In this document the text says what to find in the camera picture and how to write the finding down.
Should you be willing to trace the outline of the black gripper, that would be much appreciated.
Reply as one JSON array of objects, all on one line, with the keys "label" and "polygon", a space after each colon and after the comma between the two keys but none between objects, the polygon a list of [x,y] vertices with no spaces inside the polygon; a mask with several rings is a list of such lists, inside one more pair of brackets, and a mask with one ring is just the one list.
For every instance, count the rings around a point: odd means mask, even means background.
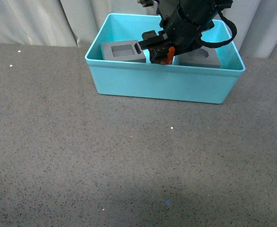
[{"label": "black gripper", "polygon": [[222,11],[232,6],[232,0],[139,0],[143,7],[156,6],[161,16],[159,35],[149,36],[134,44],[136,52],[150,49],[150,62],[170,64],[170,43],[178,51],[191,51],[201,46],[219,48],[228,45],[233,38],[218,43],[201,39],[202,32],[214,27],[216,15],[233,30],[233,22],[223,16]]}]

